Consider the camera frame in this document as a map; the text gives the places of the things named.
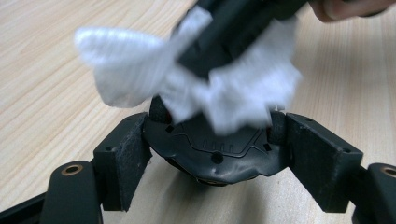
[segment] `black plastic part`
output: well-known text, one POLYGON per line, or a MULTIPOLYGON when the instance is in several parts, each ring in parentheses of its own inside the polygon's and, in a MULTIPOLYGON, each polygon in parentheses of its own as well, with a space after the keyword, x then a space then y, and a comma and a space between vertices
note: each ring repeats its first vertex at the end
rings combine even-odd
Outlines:
POLYGON ((176 168, 213 186, 274 175, 290 161, 285 148, 267 142, 265 129, 245 127, 218 136, 203 115, 175 126, 147 119, 144 136, 176 168))
POLYGON ((40 219, 43 209, 45 193, 35 196, 26 202, 17 204, 8 210, 0 213, 0 223, 2 224, 36 224, 40 219))
POLYGON ((151 105, 149 107, 148 115, 151 120, 159 123, 171 123, 172 117, 160 96, 155 96, 151 100, 151 105))
POLYGON ((128 211, 152 156, 142 138, 146 117, 140 113, 124 119, 93 152, 95 171, 104 177, 106 211, 128 211))
POLYGON ((348 179, 359 172, 363 153, 312 119, 286 115, 290 169, 324 212, 345 213, 348 179))
POLYGON ((52 173, 40 223, 103 223, 89 162, 69 162, 52 173))
POLYGON ((271 111, 273 125, 267 128, 268 142, 275 145, 284 145, 286 142, 286 116, 279 111, 271 111))
POLYGON ((293 16, 306 0, 201 0, 213 21, 182 53, 178 62, 196 76, 239 57, 265 30, 271 20, 293 16))
POLYGON ((353 223, 396 223, 395 166, 371 164, 353 179, 352 186, 350 200, 356 205, 353 223))

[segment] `white cloth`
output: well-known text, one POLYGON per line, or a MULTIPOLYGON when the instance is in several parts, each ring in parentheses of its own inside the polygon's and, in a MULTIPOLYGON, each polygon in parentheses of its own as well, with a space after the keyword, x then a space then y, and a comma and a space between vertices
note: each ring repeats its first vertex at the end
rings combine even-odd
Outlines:
POLYGON ((167 41, 137 31, 87 27, 77 30, 75 43, 94 68, 107 105, 134 107, 160 94, 174 122, 203 112, 218 134, 268 125, 269 108, 287 106, 301 77, 290 61, 297 20, 272 21, 241 57, 210 71, 206 81, 177 58, 211 20, 210 13, 195 7, 167 41))

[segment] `wood grain surface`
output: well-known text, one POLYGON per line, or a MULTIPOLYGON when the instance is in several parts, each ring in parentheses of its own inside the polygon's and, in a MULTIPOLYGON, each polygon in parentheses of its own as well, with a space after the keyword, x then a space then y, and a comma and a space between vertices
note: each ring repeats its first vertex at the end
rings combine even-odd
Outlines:
MULTIPOLYGON (((51 172, 93 149, 124 117, 78 58, 81 26, 167 37, 191 0, 0 2, 0 211, 46 191, 51 172)), ((363 166, 396 164, 396 10, 332 24, 300 13, 294 63, 301 82, 287 108, 364 152, 363 166)), ((154 156, 128 213, 105 223, 350 223, 325 214, 290 170, 225 188, 201 186, 154 156)))

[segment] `human hand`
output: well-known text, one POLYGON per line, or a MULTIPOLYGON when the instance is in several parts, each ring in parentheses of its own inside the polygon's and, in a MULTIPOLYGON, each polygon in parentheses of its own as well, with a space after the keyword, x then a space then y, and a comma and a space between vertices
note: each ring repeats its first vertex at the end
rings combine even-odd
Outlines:
POLYGON ((315 15, 323 22, 370 15, 394 3, 396 0, 313 0, 309 2, 315 15))

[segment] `brass insert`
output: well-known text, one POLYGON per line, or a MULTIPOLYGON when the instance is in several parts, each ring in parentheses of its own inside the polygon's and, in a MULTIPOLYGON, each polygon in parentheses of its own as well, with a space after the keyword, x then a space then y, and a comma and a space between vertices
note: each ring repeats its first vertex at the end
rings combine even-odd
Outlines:
POLYGON ((384 166, 384 167, 381 168, 381 171, 382 171, 384 174, 386 174, 386 175, 389 175, 389 176, 391 176, 391 177, 396 178, 396 170, 393 169, 393 168, 390 168, 390 167, 388 167, 388 166, 384 166))
POLYGON ((75 175, 82 171, 83 166, 80 164, 69 165, 62 170, 62 175, 75 175))

